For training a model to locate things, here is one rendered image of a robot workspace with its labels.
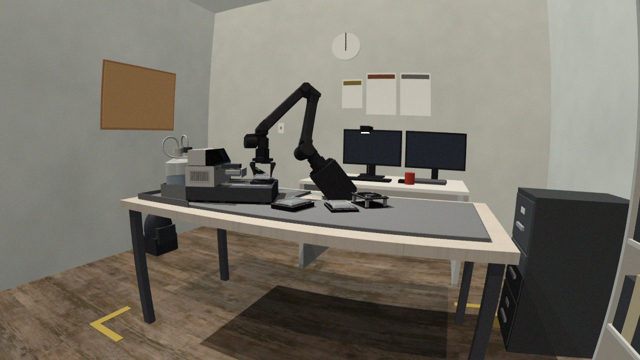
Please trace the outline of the white plastic bottle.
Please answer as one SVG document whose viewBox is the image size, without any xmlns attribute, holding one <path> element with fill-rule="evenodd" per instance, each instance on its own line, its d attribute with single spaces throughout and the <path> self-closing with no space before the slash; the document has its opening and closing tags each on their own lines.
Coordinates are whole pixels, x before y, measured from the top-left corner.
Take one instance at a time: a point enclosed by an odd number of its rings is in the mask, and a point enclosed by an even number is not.
<svg viewBox="0 0 640 360">
<path fill-rule="evenodd" d="M 173 148 L 174 157 L 182 157 L 183 148 Z M 173 158 L 166 162 L 166 184 L 185 185 L 185 166 L 188 161 L 185 158 Z"/>
</svg>

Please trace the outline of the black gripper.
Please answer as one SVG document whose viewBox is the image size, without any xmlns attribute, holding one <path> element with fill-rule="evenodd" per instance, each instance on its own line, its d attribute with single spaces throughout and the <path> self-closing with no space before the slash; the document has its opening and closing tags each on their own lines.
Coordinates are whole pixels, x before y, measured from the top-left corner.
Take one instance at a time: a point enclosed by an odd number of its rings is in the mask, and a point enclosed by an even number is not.
<svg viewBox="0 0 640 360">
<path fill-rule="evenodd" d="M 270 164 L 270 177 L 272 177 L 272 173 L 274 171 L 275 164 L 276 164 L 275 162 L 272 162 L 274 161 L 274 158 L 264 159 L 264 161 L 257 161 L 257 158 L 253 158 L 253 161 L 250 162 L 249 164 L 251 167 L 251 170 L 253 171 L 253 175 L 255 175 L 255 172 L 256 172 L 256 163 L 261 163 L 261 164 Z"/>
</svg>

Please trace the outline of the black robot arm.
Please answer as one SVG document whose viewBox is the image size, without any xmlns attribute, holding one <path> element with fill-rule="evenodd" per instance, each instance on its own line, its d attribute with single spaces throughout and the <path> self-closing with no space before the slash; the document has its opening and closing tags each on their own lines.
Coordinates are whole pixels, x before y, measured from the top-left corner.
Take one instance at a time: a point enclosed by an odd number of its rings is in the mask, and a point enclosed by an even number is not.
<svg viewBox="0 0 640 360">
<path fill-rule="evenodd" d="M 274 126 L 286 112 L 290 111 L 290 109 L 297 104 L 301 98 L 306 98 L 307 103 L 302 123 L 301 137 L 299 139 L 298 147 L 294 150 L 294 157 L 298 161 L 307 159 L 310 163 L 310 167 L 312 168 L 312 172 L 310 173 L 311 176 L 318 173 L 318 171 L 322 170 L 330 161 L 332 161 L 330 158 L 326 160 L 323 156 L 320 156 L 313 146 L 314 120 L 317 111 L 317 104 L 321 96 L 322 94 L 310 85 L 310 83 L 304 82 L 273 112 L 271 112 L 265 120 L 259 123 L 253 134 L 246 134 L 243 141 L 244 148 L 256 148 L 255 158 L 257 161 L 265 161 L 265 159 L 269 159 L 270 150 L 264 149 L 269 148 L 269 138 L 266 137 L 269 133 L 269 129 L 271 129 L 271 127 Z M 257 149 L 257 147 L 262 149 Z"/>
</svg>

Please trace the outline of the dark grey raised edge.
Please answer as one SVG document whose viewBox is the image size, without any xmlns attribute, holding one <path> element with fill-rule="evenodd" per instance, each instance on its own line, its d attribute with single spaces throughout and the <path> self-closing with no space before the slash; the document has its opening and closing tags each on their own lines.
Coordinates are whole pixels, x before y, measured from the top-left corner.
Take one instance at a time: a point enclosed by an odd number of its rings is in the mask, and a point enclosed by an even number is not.
<svg viewBox="0 0 640 360">
<path fill-rule="evenodd" d="M 159 190 L 153 190 L 153 191 L 147 191 L 147 192 L 143 192 L 143 193 L 138 193 L 138 199 L 151 201 L 151 202 L 162 203 L 162 204 L 174 205 L 174 206 L 177 206 L 177 207 L 189 208 L 189 201 L 188 200 L 174 199 L 174 198 L 168 198 L 168 197 L 162 197 L 162 196 L 153 195 L 153 194 L 158 194 L 158 193 L 162 193 L 162 191 L 159 189 Z"/>
</svg>

